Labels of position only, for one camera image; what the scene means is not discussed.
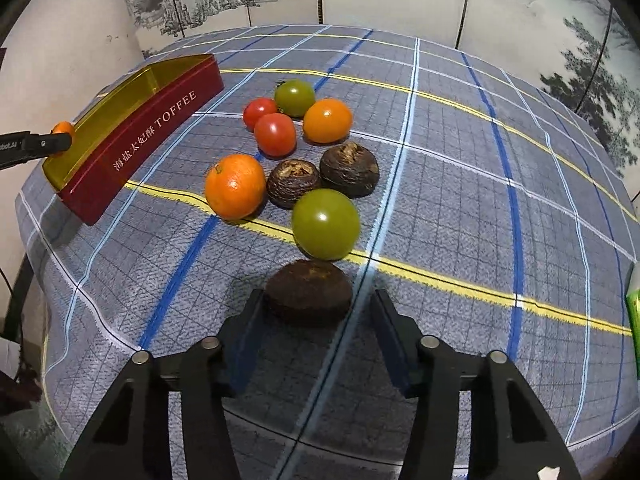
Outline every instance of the green package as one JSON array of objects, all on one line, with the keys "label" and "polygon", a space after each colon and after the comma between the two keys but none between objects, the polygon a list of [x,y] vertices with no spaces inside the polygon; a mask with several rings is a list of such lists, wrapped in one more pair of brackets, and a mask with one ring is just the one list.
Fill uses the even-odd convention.
[{"label": "green package", "polygon": [[626,294],[626,307],[629,310],[631,333],[636,348],[636,369],[640,380],[640,266],[634,266]]}]

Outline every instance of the green tomato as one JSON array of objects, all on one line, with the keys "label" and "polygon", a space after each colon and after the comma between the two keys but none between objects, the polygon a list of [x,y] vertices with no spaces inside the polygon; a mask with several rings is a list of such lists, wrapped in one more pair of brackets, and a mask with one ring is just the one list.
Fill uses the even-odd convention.
[{"label": "green tomato", "polygon": [[291,228],[303,251],[319,260],[340,260],[360,236],[360,216],[346,196],[333,189],[305,193],[293,206]]},{"label": "green tomato", "polygon": [[283,114],[300,118],[316,102],[316,93],[306,81],[292,79],[276,88],[274,99]]}]

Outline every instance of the taro root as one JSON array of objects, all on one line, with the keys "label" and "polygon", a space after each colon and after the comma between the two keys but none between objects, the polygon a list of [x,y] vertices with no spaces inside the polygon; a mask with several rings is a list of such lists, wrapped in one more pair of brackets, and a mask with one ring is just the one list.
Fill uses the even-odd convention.
[{"label": "taro root", "polygon": [[345,142],[326,150],[320,159],[320,176],[331,187],[349,198],[373,193],[380,179],[376,157],[355,142]]},{"label": "taro root", "polygon": [[266,306],[286,323],[312,328],[337,324],[349,311],[351,283],[338,267],[296,260],[267,281]]},{"label": "taro root", "polygon": [[306,160],[283,160],[267,179],[267,193],[271,201],[283,209],[291,209],[307,191],[320,187],[318,169]]}]

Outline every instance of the yellow stripe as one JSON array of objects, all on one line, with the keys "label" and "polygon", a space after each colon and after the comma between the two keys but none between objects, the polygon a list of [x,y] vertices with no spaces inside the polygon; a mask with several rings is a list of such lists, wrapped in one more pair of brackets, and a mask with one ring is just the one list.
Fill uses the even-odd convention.
[{"label": "yellow stripe", "polygon": [[40,363],[41,363],[41,367],[40,367],[40,381],[42,382],[42,393],[44,395],[44,400],[47,403],[47,407],[49,408],[49,411],[51,413],[51,416],[53,417],[53,420],[56,421],[56,424],[58,425],[58,427],[60,428],[60,431],[62,431],[62,426],[60,426],[60,421],[58,420],[57,416],[56,416],[56,412],[53,409],[53,405],[51,403],[51,400],[49,399],[49,394],[47,393],[47,385],[45,383],[45,371],[47,369],[47,349],[49,348],[49,309],[45,308],[44,309],[44,326],[46,329],[46,333],[44,335],[44,341],[42,343],[42,355],[40,357]]},{"label": "yellow stripe", "polygon": [[[302,34],[302,33],[292,33],[292,34],[254,34],[252,36],[243,36],[242,38],[236,38],[238,40],[250,40],[253,38],[266,38],[267,36],[269,36],[270,38],[286,38],[286,37],[306,37],[308,36],[308,34]],[[364,41],[369,41],[370,43],[377,43],[377,44],[383,44],[383,45],[387,45],[387,46],[394,46],[397,48],[405,48],[407,50],[413,50],[414,48],[412,46],[405,46],[405,45],[400,45],[397,43],[389,43],[387,41],[380,41],[380,40],[372,40],[371,38],[359,38],[357,36],[349,36],[349,35],[345,35],[345,34],[316,34],[315,38],[344,38],[346,40],[364,40]],[[203,43],[196,43],[193,45],[185,45],[182,48],[189,48],[192,46],[198,46],[201,44],[211,44],[211,43],[220,43],[222,41],[228,41],[228,40],[214,40],[214,41],[204,41]],[[460,62],[460,61],[456,61],[455,59],[451,59],[450,57],[445,57],[445,56],[439,56],[438,54],[434,54],[432,52],[427,52],[427,51],[420,51],[423,54],[427,54],[428,56],[435,56],[435,57],[439,57],[440,59],[446,59],[452,63],[458,64],[460,66],[463,66],[465,68],[467,68],[467,66]],[[508,86],[509,88],[511,88],[511,85],[509,83],[507,83],[506,81],[503,81],[502,79],[500,79],[499,77],[495,77],[487,72],[484,72],[482,70],[479,69],[474,69],[476,70],[476,72],[479,72],[485,76],[488,76],[492,79],[495,79],[496,81],[499,81],[500,83],[502,83],[505,86]],[[526,95],[527,97],[530,97],[531,99],[533,99],[534,101],[539,102],[541,105],[543,105],[546,108],[551,109],[551,107],[549,105],[547,105],[546,103],[542,102],[540,99],[538,99],[537,97],[529,94],[528,92],[525,92],[524,90],[520,90],[521,94]],[[557,115],[559,115],[560,117],[562,117],[565,121],[568,121],[569,123],[573,124],[573,121],[569,120],[567,117],[565,117],[564,115],[562,115],[560,112],[556,112],[555,110],[553,110]],[[593,140],[594,142],[598,142],[594,137],[590,136],[589,134],[586,133],[586,135]]]},{"label": "yellow stripe", "polygon": [[[155,196],[156,198],[165,198],[168,200],[184,202],[199,208],[206,214],[214,214],[203,196],[189,191],[167,189],[164,187],[152,186],[150,184],[139,184],[132,180],[129,180],[125,184],[125,187],[129,189],[137,189],[139,192]],[[249,231],[263,234],[269,238],[275,238],[289,244],[295,243],[293,233],[289,228],[272,224],[265,220],[256,218],[236,222],[236,225],[238,225],[238,227],[248,229]],[[366,259],[367,255],[363,251],[351,251],[351,253],[345,258],[348,262],[352,262],[356,265],[364,264]],[[515,302],[515,295],[508,292],[501,292],[500,290],[493,290],[485,286],[476,285],[475,283],[464,282],[450,276],[437,274],[430,270],[419,269],[418,267],[413,267],[388,258],[380,257],[374,258],[374,260],[378,264],[378,270],[385,274],[396,276],[411,282],[421,283],[423,285],[430,286],[431,288],[436,288],[437,290],[450,292],[457,296],[497,304],[505,308],[513,308]],[[583,314],[563,310],[550,304],[540,303],[533,298],[520,298],[520,301],[522,302],[524,310],[537,314],[541,317],[548,317],[550,319],[556,319],[579,326],[585,326],[589,323],[592,328],[603,330],[604,332],[631,336],[630,329],[610,323],[609,321],[601,319],[588,320]]]},{"label": "yellow stripe", "polygon": [[[411,89],[404,87],[404,86],[398,86],[398,85],[392,85],[389,83],[383,83],[380,81],[373,81],[373,80],[369,80],[369,79],[362,79],[359,77],[352,77],[352,76],[347,76],[347,75],[339,75],[339,74],[329,74],[327,72],[320,72],[318,70],[294,70],[294,69],[285,69],[285,68],[229,68],[229,69],[225,69],[225,70],[221,70],[220,72],[222,73],[245,73],[245,72],[268,72],[268,73],[281,73],[281,74],[303,74],[303,75],[316,75],[316,76],[320,76],[320,77],[330,77],[333,79],[339,79],[342,81],[349,81],[349,82],[353,82],[353,83],[361,83],[361,84],[366,84],[366,85],[370,85],[370,86],[377,86],[379,88],[386,88],[389,90],[394,90],[394,91],[398,91],[398,92],[405,92],[405,93],[409,93],[411,91]],[[506,131],[518,135],[519,137],[529,141],[531,144],[539,147],[541,150],[543,150],[544,152],[547,152],[549,154],[551,154],[551,150],[546,147],[544,144],[540,144],[539,142],[537,142],[536,140],[532,139],[531,137],[529,137],[528,135],[522,133],[519,130],[516,130],[515,128],[513,128],[512,126],[507,126],[506,124],[504,124],[502,121],[493,119],[491,116],[488,116],[487,114],[484,114],[474,108],[471,108],[467,105],[463,105],[461,103],[458,103],[456,101],[452,101],[450,99],[435,95],[435,94],[430,94],[428,92],[421,92],[421,91],[417,91],[416,92],[417,95],[419,95],[420,97],[424,97],[425,99],[429,99],[431,101],[446,105],[446,106],[450,106],[452,108],[456,108],[457,110],[460,110],[462,112],[465,112],[467,114],[473,115],[479,119],[485,120],[485,121],[489,121],[492,123],[497,124],[498,126],[503,127]],[[560,162],[562,162],[563,164],[565,164],[566,166],[568,166],[569,168],[571,168],[572,170],[576,171],[578,174],[580,174],[581,177],[583,177],[584,180],[591,182],[594,186],[596,186],[599,190],[601,190],[601,192],[603,192],[605,195],[607,195],[609,197],[609,199],[616,204],[620,209],[622,209],[622,211],[624,211],[626,213],[627,216],[629,216],[629,218],[631,218],[634,222],[639,222],[638,218],[636,218],[636,215],[634,213],[632,213],[631,211],[629,211],[629,209],[627,209],[625,206],[622,205],[622,202],[620,202],[620,200],[618,200],[615,196],[613,196],[604,186],[602,186],[600,183],[596,182],[595,180],[593,180],[587,173],[585,173],[583,170],[581,170],[580,168],[578,168],[574,163],[568,161],[567,159],[565,159],[563,156],[558,155],[556,153],[556,157],[558,158],[558,160]]]},{"label": "yellow stripe", "polygon": [[[242,38],[236,38],[238,40],[250,40],[253,38],[266,38],[266,37],[271,37],[271,38],[276,38],[276,37],[287,37],[287,36],[293,36],[293,37],[306,37],[308,36],[308,34],[302,34],[302,33],[292,33],[292,34],[254,34],[252,36],[243,36]],[[412,50],[413,47],[410,46],[405,46],[405,45],[400,45],[397,43],[388,43],[386,41],[380,41],[380,40],[372,40],[371,38],[359,38],[357,36],[347,36],[347,35],[342,35],[342,34],[316,34],[315,37],[322,37],[322,38],[345,38],[348,40],[364,40],[364,41],[370,41],[371,43],[378,43],[378,44],[384,44],[384,45],[388,45],[388,46],[394,46],[394,47],[398,47],[398,48],[405,48],[405,49],[409,49]],[[194,43],[194,44],[188,44],[188,45],[183,45],[181,47],[176,48],[175,50],[180,50],[181,48],[192,48],[194,46],[199,46],[199,45],[203,45],[203,44],[212,44],[212,43],[221,43],[223,41],[228,41],[228,40],[212,40],[212,41],[203,41],[201,43]],[[445,59],[448,60],[452,63],[458,64],[460,66],[463,66],[464,68],[467,68],[467,66],[460,62],[460,61],[456,61],[454,59],[451,59],[450,57],[445,57],[445,56],[439,56],[438,54],[434,54],[433,52],[427,52],[424,50],[420,51],[422,54],[427,54],[428,56],[434,56],[440,59]],[[500,83],[502,83],[503,85],[508,86],[509,88],[511,88],[511,85],[509,83],[507,83],[506,81],[503,81],[502,79],[500,79],[499,77],[493,76],[487,72],[484,72],[480,69],[475,68],[474,69],[476,72],[481,73],[487,77],[490,77],[491,79],[494,79]],[[247,70],[245,69],[241,69],[241,70],[234,70],[234,69],[227,69],[227,70],[221,70],[221,73],[233,73],[233,72],[247,72]],[[293,71],[286,71],[286,70],[274,70],[274,69],[263,69],[260,70],[260,72],[281,72],[281,73],[293,73],[293,74],[309,74],[309,75],[321,75],[321,76],[325,76],[326,73],[324,72],[318,72],[316,70],[308,70],[308,71],[302,71],[302,70],[293,70]],[[367,84],[373,85],[373,86],[379,86],[380,88],[388,88],[388,89],[393,89],[393,90],[398,90],[398,91],[408,91],[407,88],[401,87],[401,86],[397,86],[397,85],[389,85],[389,84],[384,84],[384,83],[379,83],[377,81],[371,81],[371,80],[364,80],[364,79],[359,79],[359,78],[349,78],[347,76],[338,76],[335,74],[331,74],[331,77],[335,78],[335,79],[342,79],[344,81],[351,81],[351,82],[356,82],[356,83],[363,83],[365,81],[368,81]],[[524,90],[520,90],[518,89],[518,91],[523,94],[526,95],[527,97],[533,99],[534,101],[539,102],[541,105],[543,105],[546,108],[549,108],[550,110],[552,110],[555,114],[557,114],[558,116],[562,117],[565,121],[569,122],[570,124],[573,124],[574,126],[577,127],[577,125],[568,117],[566,117],[565,115],[561,114],[560,112],[556,111],[555,109],[551,108],[549,105],[547,105],[545,102],[542,102],[540,99],[538,99],[537,97],[529,94],[528,92],[525,92]],[[104,94],[98,94],[96,96],[96,98],[98,97],[104,97],[105,95],[107,95],[107,93]],[[596,142],[599,144],[599,141],[591,136],[590,134],[588,134],[587,132],[584,132],[584,134],[589,137],[593,142]]]}]

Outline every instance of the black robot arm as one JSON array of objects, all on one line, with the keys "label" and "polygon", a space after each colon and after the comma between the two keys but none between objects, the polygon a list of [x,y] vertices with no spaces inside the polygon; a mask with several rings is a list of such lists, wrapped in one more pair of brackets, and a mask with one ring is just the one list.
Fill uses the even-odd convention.
[{"label": "black robot arm", "polygon": [[0,170],[18,164],[66,152],[71,147],[67,133],[38,135],[31,132],[13,132],[0,135]]},{"label": "black robot arm", "polygon": [[[89,420],[60,480],[171,480],[169,391],[182,393],[190,480],[241,480],[222,397],[239,395],[254,369],[262,298],[254,290],[216,336],[186,352],[134,354]],[[418,398],[399,480],[450,480],[461,390],[472,395],[468,480],[580,479],[558,430],[506,354],[463,354],[423,335],[384,290],[372,295],[370,310],[393,385]]]}]

